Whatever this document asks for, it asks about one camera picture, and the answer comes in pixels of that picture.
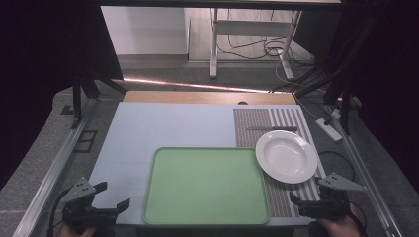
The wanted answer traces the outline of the green plastic tray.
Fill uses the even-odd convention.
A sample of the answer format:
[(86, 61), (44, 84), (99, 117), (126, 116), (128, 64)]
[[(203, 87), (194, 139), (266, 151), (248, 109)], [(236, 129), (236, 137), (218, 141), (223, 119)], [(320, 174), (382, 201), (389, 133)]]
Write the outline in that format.
[(154, 154), (143, 206), (153, 225), (260, 225), (270, 218), (251, 148), (163, 147)]

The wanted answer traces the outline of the striped grey placemat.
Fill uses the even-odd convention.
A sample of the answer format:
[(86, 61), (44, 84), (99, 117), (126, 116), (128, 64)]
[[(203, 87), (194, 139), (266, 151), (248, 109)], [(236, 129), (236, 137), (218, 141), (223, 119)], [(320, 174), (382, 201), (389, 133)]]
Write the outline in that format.
[[(233, 111), (233, 118), (236, 145), (238, 147), (248, 147), (255, 150), (259, 138), (265, 133), (270, 132), (267, 130), (246, 130), (247, 127), (296, 126), (298, 130), (293, 133), (305, 139), (313, 146), (317, 153), (307, 122), (299, 106), (238, 108)], [(263, 169), (262, 173), (264, 175), (265, 192), (270, 215), (273, 218), (298, 218), (298, 207), (291, 202), (290, 193), (295, 194), (303, 200), (318, 200), (319, 190), (315, 183), (315, 178), (323, 178), (325, 176), (319, 156), (315, 174), (303, 183), (286, 184), (271, 178)]]

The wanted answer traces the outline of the aluminium rail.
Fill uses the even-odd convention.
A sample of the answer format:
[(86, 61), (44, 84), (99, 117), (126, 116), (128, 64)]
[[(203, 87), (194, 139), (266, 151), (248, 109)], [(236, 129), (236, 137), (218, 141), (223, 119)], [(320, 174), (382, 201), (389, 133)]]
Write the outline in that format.
[(340, 125), (340, 121), (335, 117), (332, 118), (332, 123), (335, 129), (343, 137), (344, 147), (353, 161), (354, 168), (357, 172), (359, 179), (368, 188), (368, 196), (377, 217), (386, 233), (387, 237), (403, 237), (402, 232), (390, 211), (386, 201), (379, 192), (376, 183), (373, 180), (367, 166), (364, 163), (363, 157), (356, 147), (352, 136), (348, 135), (344, 128)]
[(81, 132), (91, 120), (97, 106), (97, 99), (89, 99), (84, 104), (82, 119), (66, 136), (12, 237), (29, 237), (32, 234)]

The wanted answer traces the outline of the wooden table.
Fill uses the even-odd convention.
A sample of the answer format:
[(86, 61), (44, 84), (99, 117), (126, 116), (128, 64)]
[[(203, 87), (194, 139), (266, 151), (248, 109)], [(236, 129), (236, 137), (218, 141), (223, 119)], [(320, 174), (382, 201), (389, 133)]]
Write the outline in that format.
[(223, 105), (295, 105), (291, 94), (239, 92), (128, 91), (124, 102)]

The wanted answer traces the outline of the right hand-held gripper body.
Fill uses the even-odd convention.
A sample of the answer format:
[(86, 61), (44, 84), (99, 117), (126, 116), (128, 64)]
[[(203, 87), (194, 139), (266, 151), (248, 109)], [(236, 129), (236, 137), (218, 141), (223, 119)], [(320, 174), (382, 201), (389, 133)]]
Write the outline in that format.
[(300, 210), (301, 216), (310, 218), (340, 219), (350, 212), (347, 191), (366, 192), (365, 186), (359, 185), (336, 173), (323, 178), (326, 187), (319, 187), (320, 200), (308, 200), (308, 207)]

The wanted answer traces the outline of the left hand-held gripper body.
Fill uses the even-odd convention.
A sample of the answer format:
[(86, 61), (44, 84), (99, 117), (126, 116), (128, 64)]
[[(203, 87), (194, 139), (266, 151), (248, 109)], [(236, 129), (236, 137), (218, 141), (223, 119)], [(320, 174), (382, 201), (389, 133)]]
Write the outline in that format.
[(119, 215), (116, 207), (96, 208), (92, 205), (96, 195), (94, 186), (82, 177), (62, 198), (62, 221), (79, 234), (87, 228), (113, 226)]

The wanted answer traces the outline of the person's right hand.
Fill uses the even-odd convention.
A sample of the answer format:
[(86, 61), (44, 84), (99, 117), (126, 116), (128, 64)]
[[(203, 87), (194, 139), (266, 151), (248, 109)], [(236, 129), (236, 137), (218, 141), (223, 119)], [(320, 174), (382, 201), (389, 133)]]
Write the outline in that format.
[(318, 218), (317, 222), (325, 228), (328, 237), (362, 237), (360, 227), (349, 216), (338, 220)]

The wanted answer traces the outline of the light blue table mat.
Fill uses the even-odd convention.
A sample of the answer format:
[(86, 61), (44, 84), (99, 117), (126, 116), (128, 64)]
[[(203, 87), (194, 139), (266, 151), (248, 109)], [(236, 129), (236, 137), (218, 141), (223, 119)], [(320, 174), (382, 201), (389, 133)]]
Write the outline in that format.
[(130, 206), (120, 224), (145, 227), (278, 227), (302, 226), (309, 218), (273, 218), (260, 225), (153, 225), (143, 219), (143, 206), (155, 152), (163, 147), (248, 148), (236, 145), (233, 111), (272, 105), (121, 103), (93, 168), (92, 183), (107, 182), (94, 204), (108, 207), (123, 199)]

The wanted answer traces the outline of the white desk frame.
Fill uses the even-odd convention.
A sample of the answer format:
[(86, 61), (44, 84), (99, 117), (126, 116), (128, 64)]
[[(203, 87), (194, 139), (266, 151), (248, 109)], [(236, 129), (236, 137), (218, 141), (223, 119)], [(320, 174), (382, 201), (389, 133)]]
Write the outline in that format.
[(288, 79), (294, 79), (290, 65), (289, 51), (293, 41), (294, 33), (301, 11), (294, 11), (289, 23), (284, 22), (263, 22), (263, 21), (233, 21), (220, 20), (218, 9), (212, 14), (212, 42), (209, 62), (209, 78), (217, 76), (217, 37), (221, 35), (234, 36), (262, 36), (262, 37), (285, 37), (283, 49), (279, 52), (279, 59), (285, 75)]

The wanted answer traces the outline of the black curtain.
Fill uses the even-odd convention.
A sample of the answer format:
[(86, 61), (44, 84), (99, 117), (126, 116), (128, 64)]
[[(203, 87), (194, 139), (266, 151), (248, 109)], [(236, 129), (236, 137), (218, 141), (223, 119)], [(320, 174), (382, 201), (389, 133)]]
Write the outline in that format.
[(372, 27), (350, 70), (359, 116), (419, 193), (419, 0), (340, 0), (321, 12), (369, 14)]
[(100, 0), (0, 0), (0, 190), (83, 76), (123, 77)]

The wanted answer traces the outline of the white cabinet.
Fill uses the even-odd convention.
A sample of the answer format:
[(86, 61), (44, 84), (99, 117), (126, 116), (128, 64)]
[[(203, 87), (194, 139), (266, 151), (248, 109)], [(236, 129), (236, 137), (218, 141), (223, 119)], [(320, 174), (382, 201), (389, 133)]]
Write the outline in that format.
[(101, 10), (119, 55), (189, 53), (190, 17), (184, 8), (103, 6)]

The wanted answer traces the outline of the black metal stand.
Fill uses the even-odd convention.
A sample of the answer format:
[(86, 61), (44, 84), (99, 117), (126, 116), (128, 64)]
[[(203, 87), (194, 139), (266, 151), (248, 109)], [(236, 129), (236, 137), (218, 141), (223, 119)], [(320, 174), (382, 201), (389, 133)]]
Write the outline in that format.
[(73, 79), (72, 85), (74, 109), (72, 129), (75, 129), (82, 120), (81, 92), (84, 92), (88, 99), (97, 99), (100, 95), (98, 86), (95, 83), (96, 80), (99, 80), (123, 95), (127, 92), (127, 89), (123, 86), (114, 82), (112, 79), (100, 76), (96, 72), (87, 71), (77, 74)]
[(302, 12), (296, 18), (295, 41), (313, 56), (313, 62), (299, 62), (311, 69), (297, 79), (284, 79), (272, 92), (290, 87), (302, 98), (328, 86), (323, 102), (335, 104), (341, 97), (340, 123), (349, 134), (350, 70), (364, 45), (375, 20), (362, 12)]

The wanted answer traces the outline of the white power strip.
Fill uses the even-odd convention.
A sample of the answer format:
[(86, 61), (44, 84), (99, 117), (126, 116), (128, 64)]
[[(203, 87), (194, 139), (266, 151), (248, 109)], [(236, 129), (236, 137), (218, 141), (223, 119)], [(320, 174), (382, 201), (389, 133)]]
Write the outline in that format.
[(342, 136), (331, 125), (329, 120), (319, 118), (316, 122), (317, 126), (326, 133), (326, 135), (334, 142), (342, 140)]

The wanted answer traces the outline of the person's left hand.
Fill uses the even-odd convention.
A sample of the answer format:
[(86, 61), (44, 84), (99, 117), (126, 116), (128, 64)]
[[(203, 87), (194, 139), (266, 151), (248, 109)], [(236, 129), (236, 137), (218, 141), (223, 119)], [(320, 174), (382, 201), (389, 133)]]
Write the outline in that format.
[(83, 233), (79, 234), (74, 229), (72, 229), (69, 226), (63, 224), (59, 228), (56, 237), (93, 237), (95, 232), (96, 232), (95, 228), (87, 228), (87, 229), (84, 230)]

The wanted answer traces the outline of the white round plate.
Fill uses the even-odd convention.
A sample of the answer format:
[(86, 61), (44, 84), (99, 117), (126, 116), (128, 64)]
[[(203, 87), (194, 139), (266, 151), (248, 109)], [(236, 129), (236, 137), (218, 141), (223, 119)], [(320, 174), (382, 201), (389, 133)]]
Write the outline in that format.
[(318, 156), (313, 146), (290, 131), (265, 133), (257, 141), (255, 152), (263, 171), (286, 184), (308, 181), (317, 170)]

